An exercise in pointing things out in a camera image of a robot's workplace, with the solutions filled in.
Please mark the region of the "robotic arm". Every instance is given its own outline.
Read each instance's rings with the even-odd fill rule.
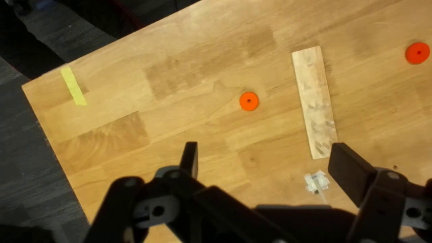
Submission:
[[[358,215],[331,207],[250,210],[218,187],[200,184],[198,172],[198,144],[190,142],[180,167],[160,169],[149,184],[117,180],[86,243],[141,243],[157,225],[186,243],[394,243],[403,242],[402,226],[432,242],[432,181],[419,187],[373,168],[345,144],[333,146],[329,172],[360,207]]]

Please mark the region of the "orange circular marker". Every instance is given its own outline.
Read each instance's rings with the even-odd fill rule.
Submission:
[[[241,96],[241,107],[245,111],[254,111],[260,106],[260,99],[254,92],[246,92]]]
[[[419,65],[427,61],[430,55],[430,46],[423,42],[418,42],[407,49],[406,59],[410,64]]]

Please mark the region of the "wooden table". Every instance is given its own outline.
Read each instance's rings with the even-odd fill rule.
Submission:
[[[90,221],[115,179],[151,181],[187,141],[200,144],[200,180],[250,207],[322,204],[304,176],[329,160],[311,159],[292,52],[322,46],[340,141],[425,184],[432,60],[404,53],[432,45],[431,13],[429,0],[205,0],[70,64],[87,107],[60,71],[24,90]],[[261,99],[254,113],[240,107],[246,91]],[[331,183],[329,203],[356,211]]]

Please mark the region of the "small metal part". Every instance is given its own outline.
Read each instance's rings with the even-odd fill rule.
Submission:
[[[136,187],[136,186],[140,186],[142,181],[138,180],[138,179],[130,179],[125,183],[125,187],[126,188],[132,188],[132,187]]]
[[[273,243],[288,243],[286,240],[276,240]]]
[[[394,172],[389,172],[388,176],[389,176],[391,179],[394,179],[394,180],[402,179],[399,175],[396,175],[396,173],[394,173]]]
[[[175,172],[175,171],[179,171],[180,167],[167,167],[167,168],[161,168],[157,175],[156,175],[156,179],[163,179],[167,173],[171,173],[171,172]]]
[[[182,177],[182,172],[172,172],[169,176],[171,179],[178,180]]]
[[[377,242],[373,240],[365,238],[365,240],[361,240],[361,243],[377,243]]]
[[[141,202],[134,211],[137,227],[149,229],[157,225],[171,223],[180,213],[179,200],[175,196],[163,196]]]
[[[423,198],[407,198],[403,226],[419,230],[432,229],[432,200]]]

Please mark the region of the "yellow sticky note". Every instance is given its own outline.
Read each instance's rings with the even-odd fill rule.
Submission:
[[[87,100],[82,92],[82,88],[76,80],[76,76],[74,75],[71,67],[65,67],[61,69],[61,73],[64,76],[64,80],[68,86],[68,90],[72,95],[74,102],[76,103],[76,106],[87,106]]]

